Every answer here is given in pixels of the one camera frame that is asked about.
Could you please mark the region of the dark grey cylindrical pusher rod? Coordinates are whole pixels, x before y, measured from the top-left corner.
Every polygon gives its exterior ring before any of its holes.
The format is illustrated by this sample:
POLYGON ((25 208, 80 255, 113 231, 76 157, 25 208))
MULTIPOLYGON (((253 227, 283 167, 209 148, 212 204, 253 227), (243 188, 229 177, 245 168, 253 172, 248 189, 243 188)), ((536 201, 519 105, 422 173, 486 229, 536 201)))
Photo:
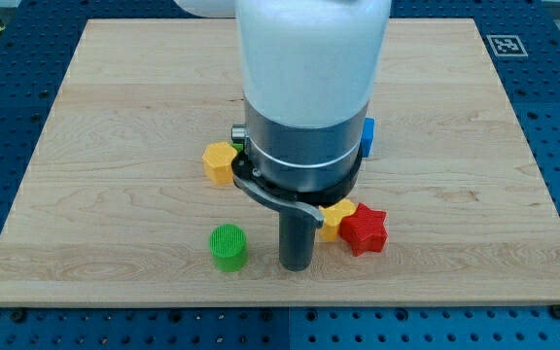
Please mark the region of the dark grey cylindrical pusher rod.
POLYGON ((316 227, 310 219, 279 215, 279 261, 288 270, 302 271, 312 262, 316 227))

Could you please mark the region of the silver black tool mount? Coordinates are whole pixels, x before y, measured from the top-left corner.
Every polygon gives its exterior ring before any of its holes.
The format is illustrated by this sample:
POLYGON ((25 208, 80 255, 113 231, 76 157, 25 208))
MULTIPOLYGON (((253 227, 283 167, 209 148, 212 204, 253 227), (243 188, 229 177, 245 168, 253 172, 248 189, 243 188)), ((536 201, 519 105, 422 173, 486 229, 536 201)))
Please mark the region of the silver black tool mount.
POLYGON ((325 126, 275 122, 249 101, 244 107, 244 150, 232 161, 235 186, 263 206, 321 227, 319 208, 339 202, 356 182, 368 107, 325 126))

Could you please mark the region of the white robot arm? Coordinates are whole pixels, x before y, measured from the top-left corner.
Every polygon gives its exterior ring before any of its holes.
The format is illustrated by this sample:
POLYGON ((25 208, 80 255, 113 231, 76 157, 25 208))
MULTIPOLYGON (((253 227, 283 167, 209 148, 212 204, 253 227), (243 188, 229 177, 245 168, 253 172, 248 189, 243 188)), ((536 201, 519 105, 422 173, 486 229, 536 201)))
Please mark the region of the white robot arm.
POLYGON ((176 0, 237 25, 245 120, 236 187, 279 216, 279 260, 311 264, 323 209, 349 194, 391 12, 385 0, 176 0))

